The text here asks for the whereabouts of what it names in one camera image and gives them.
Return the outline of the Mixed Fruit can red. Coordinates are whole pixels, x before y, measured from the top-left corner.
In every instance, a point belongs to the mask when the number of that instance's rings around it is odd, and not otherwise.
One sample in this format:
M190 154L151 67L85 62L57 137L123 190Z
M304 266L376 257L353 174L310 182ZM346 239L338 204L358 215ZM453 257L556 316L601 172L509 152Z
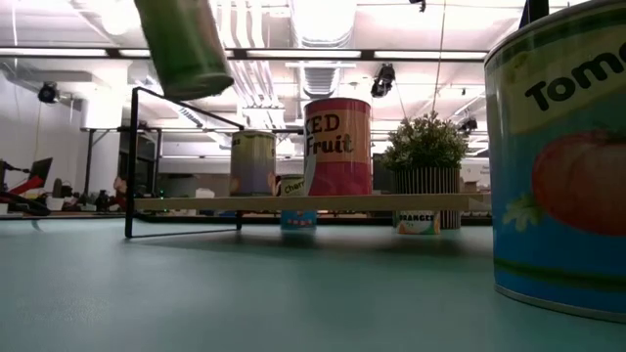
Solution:
M304 113L306 194L370 194L371 106L352 98L328 98L308 104Z

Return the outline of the Cherries can blue label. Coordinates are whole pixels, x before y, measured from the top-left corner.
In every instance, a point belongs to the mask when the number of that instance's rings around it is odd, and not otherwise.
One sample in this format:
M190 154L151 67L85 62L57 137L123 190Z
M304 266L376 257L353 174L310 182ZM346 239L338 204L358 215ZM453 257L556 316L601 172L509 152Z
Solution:
M305 197L305 181L302 174L282 175L280 197ZM282 210L281 229L283 231L312 231L317 226L316 210Z

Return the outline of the purple label can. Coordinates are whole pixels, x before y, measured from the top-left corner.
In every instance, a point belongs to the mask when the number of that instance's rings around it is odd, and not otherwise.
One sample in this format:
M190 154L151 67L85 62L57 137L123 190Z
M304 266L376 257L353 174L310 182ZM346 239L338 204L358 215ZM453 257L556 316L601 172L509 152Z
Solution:
M276 187L276 136L244 130L232 135L231 197L270 197Z

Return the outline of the Oranges can white label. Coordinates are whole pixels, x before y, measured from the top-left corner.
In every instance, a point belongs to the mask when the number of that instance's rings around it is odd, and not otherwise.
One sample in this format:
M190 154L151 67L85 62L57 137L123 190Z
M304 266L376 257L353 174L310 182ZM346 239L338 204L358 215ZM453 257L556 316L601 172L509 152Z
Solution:
M424 210L399 211L395 214L394 228L400 235L438 235L440 213Z

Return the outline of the green label can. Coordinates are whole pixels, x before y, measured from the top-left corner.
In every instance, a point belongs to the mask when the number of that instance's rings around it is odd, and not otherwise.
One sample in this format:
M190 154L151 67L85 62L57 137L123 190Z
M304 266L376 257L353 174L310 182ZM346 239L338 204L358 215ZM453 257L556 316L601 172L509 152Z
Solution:
M163 95L192 101L234 84L208 0L134 0Z

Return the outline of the white round lid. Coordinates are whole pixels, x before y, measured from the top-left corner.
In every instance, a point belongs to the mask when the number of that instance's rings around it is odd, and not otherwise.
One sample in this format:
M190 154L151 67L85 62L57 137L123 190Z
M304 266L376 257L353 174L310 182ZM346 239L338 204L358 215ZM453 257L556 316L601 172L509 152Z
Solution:
M532 22L484 71L495 288L626 323L626 0Z

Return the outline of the artificial plant in ribbed pot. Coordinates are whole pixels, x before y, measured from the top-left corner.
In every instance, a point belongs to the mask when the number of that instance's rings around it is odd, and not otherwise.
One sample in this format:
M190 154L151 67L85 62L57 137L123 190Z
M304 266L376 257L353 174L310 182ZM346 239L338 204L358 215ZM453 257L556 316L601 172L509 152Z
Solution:
M395 194L457 194L461 191L461 161L468 151L465 137L454 123L432 111L422 117L404 118L389 134L381 157L391 172ZM458 210L425 210L440 213L440 231L461 227Z

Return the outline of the ceiling light strip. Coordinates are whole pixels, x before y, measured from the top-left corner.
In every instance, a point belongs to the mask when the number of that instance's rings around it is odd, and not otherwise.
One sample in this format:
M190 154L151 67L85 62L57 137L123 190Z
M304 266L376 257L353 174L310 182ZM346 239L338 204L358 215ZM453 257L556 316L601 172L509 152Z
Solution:
M361 57L360 51L355 50L295 50L295 49L278 49L278 50L270 50L270 49L256 49L256 50L246 50L246 56L248 58L263 58L263 59L298 59L298 60L313 60L313 59L321 59L321 60L348 60L348 59L359 59Z
M105 58L107 55L105 49L0 47L0 57Z
M482 61L487 56L486 52L474 51L375 51L377 59L399 61L407 60L453 60L453 61Z

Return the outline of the green table mat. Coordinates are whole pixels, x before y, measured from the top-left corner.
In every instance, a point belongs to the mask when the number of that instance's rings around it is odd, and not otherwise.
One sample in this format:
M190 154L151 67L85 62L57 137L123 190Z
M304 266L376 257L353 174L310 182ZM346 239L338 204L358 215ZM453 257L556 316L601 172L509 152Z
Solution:
M498 294L484 227L135 231L0 223L0 352L626 352L626 325Z

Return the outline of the person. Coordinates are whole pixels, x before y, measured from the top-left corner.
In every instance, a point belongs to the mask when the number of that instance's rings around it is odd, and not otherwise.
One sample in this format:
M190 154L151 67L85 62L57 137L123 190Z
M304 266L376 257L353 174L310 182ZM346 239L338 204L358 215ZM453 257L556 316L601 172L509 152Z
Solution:
M113 188L115 190L114 203L119 206L123 211L127 208L127 183L126 180L120 176L117 176L113 182Z

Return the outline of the black computer monitor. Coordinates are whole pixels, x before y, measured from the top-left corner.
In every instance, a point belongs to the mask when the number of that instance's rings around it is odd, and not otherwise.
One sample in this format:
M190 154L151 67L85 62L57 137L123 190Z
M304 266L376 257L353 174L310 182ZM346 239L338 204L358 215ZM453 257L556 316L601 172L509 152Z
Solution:
M32 163L29 170L29 180L38 179L46 183L53 159L51 157L36 160Z

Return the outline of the red object on desk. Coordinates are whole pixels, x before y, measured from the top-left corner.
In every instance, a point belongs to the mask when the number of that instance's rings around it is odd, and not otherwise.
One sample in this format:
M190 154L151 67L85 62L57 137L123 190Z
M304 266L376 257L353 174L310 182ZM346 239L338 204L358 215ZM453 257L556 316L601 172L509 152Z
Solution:
M26 180L24 183L14 187L13 189L9 190L10 194L13 195L21 195L26 193L27 191L30 190L34 190L34 189L40 189L45 185L45 181L42 180L39 176L34 176L28 180Z

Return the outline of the black metal table frame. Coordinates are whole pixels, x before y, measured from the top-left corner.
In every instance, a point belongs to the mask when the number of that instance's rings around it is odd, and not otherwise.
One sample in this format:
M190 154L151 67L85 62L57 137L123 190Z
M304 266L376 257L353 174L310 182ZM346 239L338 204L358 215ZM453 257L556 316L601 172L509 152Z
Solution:
M19 215L10 213L9 215L0 215L0 221L18 221L18 220L104 220L104 219L124 219L121 213L61 213L50 216L32 216ZM151 216L139 214L136 220L147 223L182 223L182 224L235 224L235 217L208 217L208 216ZM280 216L244 216L242 218L244 225L279 225ZM391 217L328 217L322 216L317 219L318 225L337 225L337 226L391 226ZM491 217L474 217L462 216L462 226L491 226Z

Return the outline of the white ribbed ventilation duct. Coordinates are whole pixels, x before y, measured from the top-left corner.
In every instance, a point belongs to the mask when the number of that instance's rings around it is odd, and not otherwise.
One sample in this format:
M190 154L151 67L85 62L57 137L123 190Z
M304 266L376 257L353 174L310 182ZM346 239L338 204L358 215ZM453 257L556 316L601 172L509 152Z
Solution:
M347 49L352 44L357 0L289 0L291 36L297 48ZM311 99L330 98L341 69L306 64L299 70L303 93Z

